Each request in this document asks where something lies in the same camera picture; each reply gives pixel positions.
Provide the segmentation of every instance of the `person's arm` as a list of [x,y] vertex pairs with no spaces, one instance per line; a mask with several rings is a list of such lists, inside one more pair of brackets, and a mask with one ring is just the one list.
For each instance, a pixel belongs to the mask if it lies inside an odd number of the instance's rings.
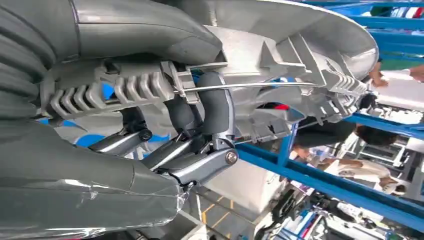
[[332,164],[334,161],[338,160],[338,164],[341,165],[350,165],[353,168],[361,168],[363,166],[363,163],[355,160],[355,159],[344,159],[344,158],[326,158],[324,160],[322,160],[322,164],[324,165],[330,165]]
[[372,85],[376,88],[378,87],[386,87],[389,85],[387,81],[382,80],[382,74],[380,69],[382,67],[382,63],[379,61],[375,64],[374,68],[369,72],[369,77],[372,79]]

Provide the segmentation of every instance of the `bolt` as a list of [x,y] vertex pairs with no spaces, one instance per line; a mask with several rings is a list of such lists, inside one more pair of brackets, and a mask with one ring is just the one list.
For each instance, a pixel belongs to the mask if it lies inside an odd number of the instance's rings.
[[143,129],[138,133],[138,137],[143,141],[147,142],[152,138],[153,134],[148,129]]
[[237,162],[237,159],[238,159],[237,153],[235,153],[233,151],[230,151],[225,156],[225,161],[230,165],[235,164]]

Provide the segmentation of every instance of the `floor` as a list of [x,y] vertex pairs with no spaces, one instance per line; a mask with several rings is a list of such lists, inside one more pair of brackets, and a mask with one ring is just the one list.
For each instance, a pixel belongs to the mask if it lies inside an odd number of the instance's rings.
[[211,200],[217,201],[219,204],[215,204],[202,196],[199,196],[200,199],[200,212],[201,212],[201,221],[206,224],[208,227],[213,230],[208,231],[208,236],[215,236],[216,239],[231,239],[231,240],[244,240],[243,232],[249,227],[249,223],[240,218],[239,216],[231,213],[229,210],[225,209],[222,206],[225,206],[229,209],[234,210],[239,215],[248,219],[249,221],[254,221],[258,215],[250,212],[248,209],[238,205],[233,200],[225,198],[218,193],[201,187],[197,191],[205,195]]

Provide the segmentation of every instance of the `gray cylindrical pipe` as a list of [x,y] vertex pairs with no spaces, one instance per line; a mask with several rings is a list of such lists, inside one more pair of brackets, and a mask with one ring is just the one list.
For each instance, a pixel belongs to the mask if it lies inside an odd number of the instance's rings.
[[180,10],[150,1],[0,5],[2,239],[81,238],[171,220],[181,204],[176,181],[140,162],[75,147],[30,120],[39,94],[35,84],[55,63],[81,57],[154,50],[174,61],[205,64],[221,42]]

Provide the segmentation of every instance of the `gray mechanical part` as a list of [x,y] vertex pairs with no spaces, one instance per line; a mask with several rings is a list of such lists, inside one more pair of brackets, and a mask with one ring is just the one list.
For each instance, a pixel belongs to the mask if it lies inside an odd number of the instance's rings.
[[[228,161],[228,155],[235,155]],[[185,185],[196,182],[203,185],[223,170],[229,168],[237,161],[237,153],[233,148],[224,148],[211,154],[191,154],[176,158],[160,167],[160,170],[176,177]]]
[[[216,72],[200,76],[196,86],[207,87],[224,85]],[[235,111],[229,90],[211,90],[198,93],[204,107],[205,117],[201,132],[206,135],[220,134],[221,138],[234,137]]]
[[178,133],[184,132],[190,135],[189,131],[196,129],[202,123],[196,108],[192,108],[184,98],[176,95],[174,99],[164,102],[168,108],[169,118],[172,126]]
[[[79,239],[171,221],[184,202],[175,179],[140,162],[74,147],[29,120],[36,114],[30,103],[35,83],[55,63],[78,58],[152,51],[207,64],[220,41],[180,10],[151,1],[3,0],[0,17],[2,239]],[[70,100],[77,92],[63,89],[64,111],[79,109]],[[92,95],[83,108],[104,107],[96,86],[87,85],[86,93]]]
[[59,89],[50,105],[62,119],[75,119],[86,115],[117,111],[125,108],[162,103],[174,97],[174,91],[161,72],[142,73],[128,77],[118,76],[114,85],[118,103],[103,99],[102,85],[89,85]]
[[145,157],[142,162],[146,167],[154,171],[172,159],[186,153],[191,143],[192,140],[190,139],[185,142],[176,141],[176,139],[170,140]]
[[147,142],[151,138],[152,132],[147,129],[127,134],[117,132],[94,143],[89,149],[95,152],[124,157],[133,152],[140,144]]
[[[323,119],[337,122],[356,110],[354,103],[366,90],[359,80],[372,68],[378,49],[372,37],[346,17],[294,2],[199,0],[194,5],[191,0],[176,0],[172,4],[207,25],[222,42],[222,51],[213,62],[187,65],[185,71],[177,71],[171,62],[161,62],[156,68],[172,78],[176,93],[187,103],[199,102],[198,94],[188,90],[195,86],[191,71],[217,72],[229,85],[270,83],[280,77],[314,85],[231,89],[237,139],[277,139],[290,134],[291,125],[306,116],[322,124]],[[251,19],[252,24],[234,21],[234,16]],[[288,21],[296,24],[285,26]],[[285,104],[290,110],[259,109],[267,103]],[[163,122],[169,113],[162,103],[140,108],[153,133],[175,136],[171,124]]]

